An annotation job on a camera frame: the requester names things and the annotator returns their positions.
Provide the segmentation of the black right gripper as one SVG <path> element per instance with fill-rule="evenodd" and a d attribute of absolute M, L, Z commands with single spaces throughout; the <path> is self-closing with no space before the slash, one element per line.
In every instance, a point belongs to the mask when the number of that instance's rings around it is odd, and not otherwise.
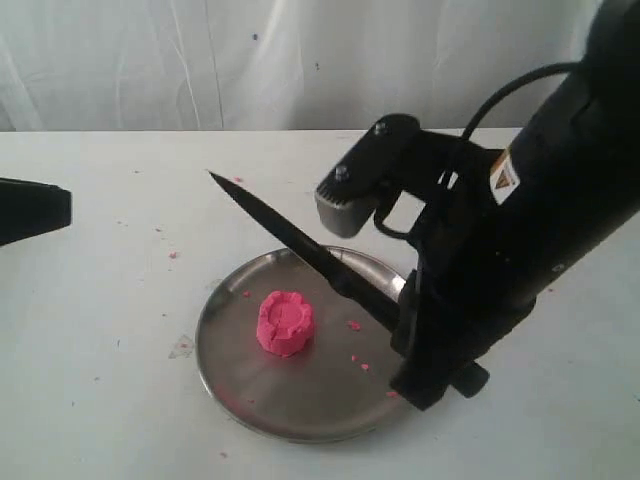
<path fill-rule="evenodd" d="M 409 233 L 418 264 L 399 297 L 391 346 L 404 360 L 390 387 L 421 411 L 450 387 L 475 396 L 489 379 L 477 358 L 536 304 L 510 297 L 488 186 L 498 157 L 496 149 L 444 134 L 419 135 L 401 156 L 401 185 L 425 208 Z"/>

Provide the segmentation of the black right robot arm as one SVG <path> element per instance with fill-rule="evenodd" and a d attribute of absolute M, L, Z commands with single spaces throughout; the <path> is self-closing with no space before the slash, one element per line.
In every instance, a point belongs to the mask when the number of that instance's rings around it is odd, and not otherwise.
<path fill-rule="evenodd" d="M 418 409 L 533 310 L 537 296 L 639 209 L 639 5 L 605 1 L 578 65 L 497 157 L 461 150 L 410 232 L 390 386 Z"/>

